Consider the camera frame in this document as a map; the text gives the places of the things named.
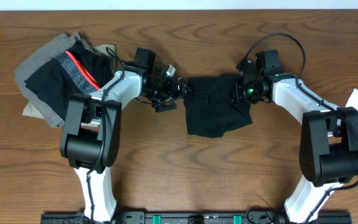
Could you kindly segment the black polo shirt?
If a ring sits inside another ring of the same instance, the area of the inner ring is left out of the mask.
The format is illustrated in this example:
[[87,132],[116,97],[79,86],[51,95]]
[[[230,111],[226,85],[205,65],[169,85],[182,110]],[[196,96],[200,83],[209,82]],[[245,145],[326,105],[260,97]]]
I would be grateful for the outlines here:
[[235,104],[232,91],[240,75],[193,77],[188,80],[191,93],[184,99],[189,135],[220,138],[224,133],[252,124],[250,103]]

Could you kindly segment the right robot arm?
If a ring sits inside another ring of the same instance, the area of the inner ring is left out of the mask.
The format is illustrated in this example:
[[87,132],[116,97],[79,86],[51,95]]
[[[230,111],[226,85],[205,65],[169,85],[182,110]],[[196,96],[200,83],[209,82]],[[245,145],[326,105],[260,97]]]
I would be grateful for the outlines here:
[[346,213],[321,213],[330,196],[358,186],[358,111],[325,101],[279,61],[236,66],[243,79],[234,101],[267,101],[287,110],[300,124],[301,179],[281,212],[247,212],[249,223],[350,223]]

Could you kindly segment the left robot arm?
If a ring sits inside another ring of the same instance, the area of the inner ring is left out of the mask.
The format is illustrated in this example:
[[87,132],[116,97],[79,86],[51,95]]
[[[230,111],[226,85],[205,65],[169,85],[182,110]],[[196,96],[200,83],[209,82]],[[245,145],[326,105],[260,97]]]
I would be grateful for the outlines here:
[[105,86],[69,101],[60,143],[79,177],[85,209],[71,219],[76,223],[111,223],[117,202],[113,195],[111,167],[121,138],[122,111],[140,96],[156,112],[174,110],[175,100],[188,93],[186,80],[169,65],[155,71],[146,65],[124,65]]

